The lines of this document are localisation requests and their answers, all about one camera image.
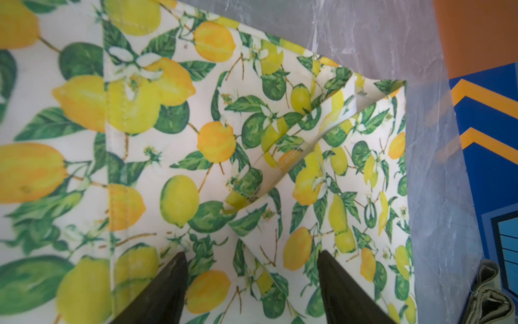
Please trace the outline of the olive green skirt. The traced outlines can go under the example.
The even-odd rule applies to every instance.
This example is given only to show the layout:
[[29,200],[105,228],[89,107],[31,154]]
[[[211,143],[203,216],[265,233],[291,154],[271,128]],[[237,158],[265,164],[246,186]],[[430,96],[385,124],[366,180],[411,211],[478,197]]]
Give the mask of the olive green skirt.
[[491,260],[481,260],[461,323],[514,322],[515,304],[502,290],[500,267]]

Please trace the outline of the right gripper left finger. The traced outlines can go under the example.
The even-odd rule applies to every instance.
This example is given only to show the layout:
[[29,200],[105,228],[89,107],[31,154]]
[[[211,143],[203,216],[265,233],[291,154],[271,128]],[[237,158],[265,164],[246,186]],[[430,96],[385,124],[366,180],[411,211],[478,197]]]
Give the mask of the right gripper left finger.
[[188,262],[179,252],[112,322],[178,324],[187,286]]

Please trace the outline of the lemon print skirt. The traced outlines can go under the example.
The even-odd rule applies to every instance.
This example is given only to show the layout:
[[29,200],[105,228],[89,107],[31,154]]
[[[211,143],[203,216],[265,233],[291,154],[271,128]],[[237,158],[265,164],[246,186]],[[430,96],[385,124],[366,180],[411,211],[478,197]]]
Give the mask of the lemon print skirt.
[[407,83],[179,1],[1,2],[1,322],[325,323],[320,252],[417,323]]

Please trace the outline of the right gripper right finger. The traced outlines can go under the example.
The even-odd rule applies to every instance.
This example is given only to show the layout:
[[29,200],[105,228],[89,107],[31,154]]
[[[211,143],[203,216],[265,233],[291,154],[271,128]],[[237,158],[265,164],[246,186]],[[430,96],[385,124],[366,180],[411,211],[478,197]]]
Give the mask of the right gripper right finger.
[[317,266],[328,323],[394,322],[328,251],[319,253]]

